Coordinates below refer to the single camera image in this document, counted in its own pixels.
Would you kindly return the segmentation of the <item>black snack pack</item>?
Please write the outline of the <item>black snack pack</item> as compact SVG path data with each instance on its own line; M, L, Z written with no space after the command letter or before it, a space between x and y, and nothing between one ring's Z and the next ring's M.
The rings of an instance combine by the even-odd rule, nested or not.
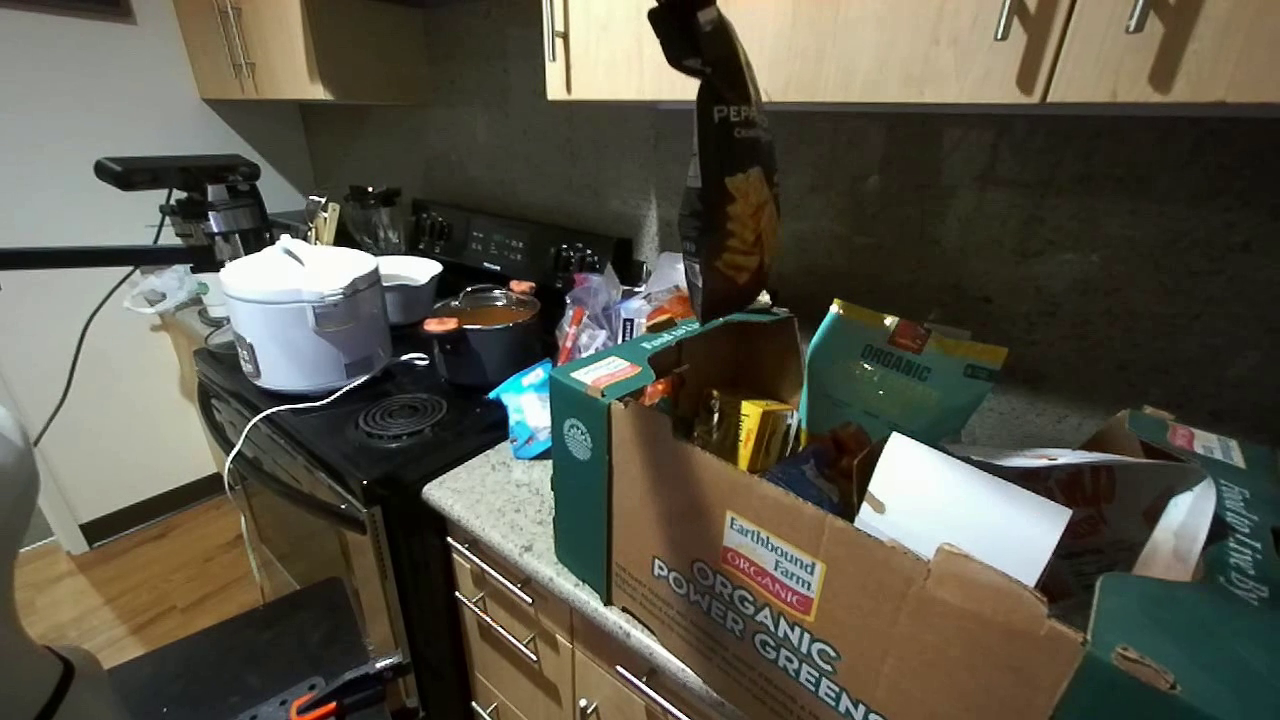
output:
M692 0L700 85L695 161L686 181L681 233L696 318L707 324L751 306L780 250L774 141L753 64L716 0Z

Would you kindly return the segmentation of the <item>heap of snack packets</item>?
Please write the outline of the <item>heap of snack packets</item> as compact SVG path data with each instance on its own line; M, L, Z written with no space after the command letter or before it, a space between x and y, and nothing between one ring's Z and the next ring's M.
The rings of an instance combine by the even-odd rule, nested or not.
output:
M652 332L650 325L695 318L686 286L684 255L662 252L648 279L635 291L625 291L614 306L614 340L626 342Z

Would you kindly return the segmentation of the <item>light blue snack pack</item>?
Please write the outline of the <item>light blue snack pack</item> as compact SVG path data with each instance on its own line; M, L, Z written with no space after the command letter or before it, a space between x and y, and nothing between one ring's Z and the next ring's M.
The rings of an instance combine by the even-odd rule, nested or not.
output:
M503 380L486 395L506 410L508 446L517 460L535 460L550 452L553 368L550 359L543 359Z

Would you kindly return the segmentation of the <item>heap of plastic bags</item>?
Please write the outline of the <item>heap of plastic bags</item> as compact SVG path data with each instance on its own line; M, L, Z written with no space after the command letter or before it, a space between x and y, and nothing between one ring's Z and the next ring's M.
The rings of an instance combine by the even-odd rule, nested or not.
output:
M573 274L573 286L566 295L564 313L556 328L557 366L614 345L614 310L622 300L622 290L612 266Z

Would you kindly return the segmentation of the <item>black pot with glass lid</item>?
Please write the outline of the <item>black pot with glass lid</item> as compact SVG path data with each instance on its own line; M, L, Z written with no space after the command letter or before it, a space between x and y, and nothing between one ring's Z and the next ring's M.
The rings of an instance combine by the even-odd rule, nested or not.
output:
M538 284L476 284L436 304L420 325L451 384L494 389L547 357Z

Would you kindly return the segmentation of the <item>white bowl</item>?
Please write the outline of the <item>white bowl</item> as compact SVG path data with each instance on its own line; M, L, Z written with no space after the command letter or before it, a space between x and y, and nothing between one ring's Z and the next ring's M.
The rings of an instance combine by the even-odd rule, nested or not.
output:
M392 327L417 324L435 307L436 287L444 266L430 258L384 255L378 269Z

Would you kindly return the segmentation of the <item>utensil holder with utensils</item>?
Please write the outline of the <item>utensil holder with utensils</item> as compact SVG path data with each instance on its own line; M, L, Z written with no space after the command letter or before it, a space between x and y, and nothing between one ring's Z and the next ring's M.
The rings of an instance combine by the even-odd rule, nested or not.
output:
M317 246L333 246L337 241L340 204L326 195L311 193L306 197L303 209L305 241Z

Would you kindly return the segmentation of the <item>white rice cooker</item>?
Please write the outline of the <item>white rice cooker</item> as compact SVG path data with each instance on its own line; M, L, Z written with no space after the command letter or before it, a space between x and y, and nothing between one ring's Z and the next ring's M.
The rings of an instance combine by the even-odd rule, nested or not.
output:
M239 365L257 387L337 391L390 361L378 260L283 234L219 272Z

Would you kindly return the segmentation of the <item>stove burner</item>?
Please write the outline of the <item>stove burner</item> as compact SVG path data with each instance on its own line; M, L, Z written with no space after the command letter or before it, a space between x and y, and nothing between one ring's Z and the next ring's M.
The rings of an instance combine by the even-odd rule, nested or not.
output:
M448 402L430 393L403 393L381 398L355 419L353 433L380 447L413 443L429 436L449 411Z

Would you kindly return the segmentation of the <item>black stove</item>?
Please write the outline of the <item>black stove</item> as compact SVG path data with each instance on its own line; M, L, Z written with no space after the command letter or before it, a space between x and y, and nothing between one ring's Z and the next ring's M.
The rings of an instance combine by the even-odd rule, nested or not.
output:
M545 223L494 217L416 199L415 210L433 210L452 224L445 251L420 255L404 231L407 255L430 258L444 270L436 302L476 284L531 281L541 304L540 320L547 357L554 325L564 310L573 279L557 278L553 252L561 243L585 243L612 266L618 279L637 278L632 240L589 233ZM399 698L426 720L462 720L472 684L462 667L463 632L453 591L454 574L445 553L445 523L430 509L422 491L449 471L479 471L488 461L499 468L545 469L548 455L517 460L508 446L504 407L486 397L489 391L448 383L433 360L433 345L421 323L390 325L393 363L375 377L316 396L285 396L265 391L242 372L239 359L209 350L197 352L198 384L205 383L250 413L252 424L276 416L278 429L300 442L316 460L338 475L367 509L378 510L385 532L388 577L403 620L413 671L403 682ZM376 401L403 393L443 397L448 415L431 433L413 443L380 447L353 433L356 416Z

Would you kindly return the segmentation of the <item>white paper sheet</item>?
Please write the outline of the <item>white paper sheet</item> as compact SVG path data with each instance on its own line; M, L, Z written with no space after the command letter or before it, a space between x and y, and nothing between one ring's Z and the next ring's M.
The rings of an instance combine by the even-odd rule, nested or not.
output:
M942 546L1036 585L1070 509L900 433L891 434L855 528L924 559Z

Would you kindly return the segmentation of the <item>clear plastic bag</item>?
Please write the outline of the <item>clear plastic bag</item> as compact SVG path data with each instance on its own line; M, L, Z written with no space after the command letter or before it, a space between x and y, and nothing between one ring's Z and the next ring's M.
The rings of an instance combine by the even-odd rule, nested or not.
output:
M122 306L141 315L174 313L200 299L202 282L189 265L173 265L143 273L122 300Z

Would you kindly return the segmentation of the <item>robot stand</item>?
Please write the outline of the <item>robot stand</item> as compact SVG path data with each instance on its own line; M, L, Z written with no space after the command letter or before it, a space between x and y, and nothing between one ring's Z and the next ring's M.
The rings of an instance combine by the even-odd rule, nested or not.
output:
M108 669L133 720L262 719L288 691L330 685L384 659L358 628L338 578L284 594L225 621Z

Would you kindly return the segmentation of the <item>row of wooden wall cabinets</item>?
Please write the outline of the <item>row of wooden wall cabinets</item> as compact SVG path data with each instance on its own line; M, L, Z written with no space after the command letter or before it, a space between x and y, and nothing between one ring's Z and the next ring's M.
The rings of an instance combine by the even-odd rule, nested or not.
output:
M719 0L783 105L1277 106L1280 0Z

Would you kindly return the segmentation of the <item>wooden wall cabinet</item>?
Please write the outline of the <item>wooden wall cabinet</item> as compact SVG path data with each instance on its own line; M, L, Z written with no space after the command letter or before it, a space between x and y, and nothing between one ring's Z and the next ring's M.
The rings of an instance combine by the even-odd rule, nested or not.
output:
M412 105L428 96L422 6L385 0L232 0L255 85L232 73L212 0L172 0L205 100Z

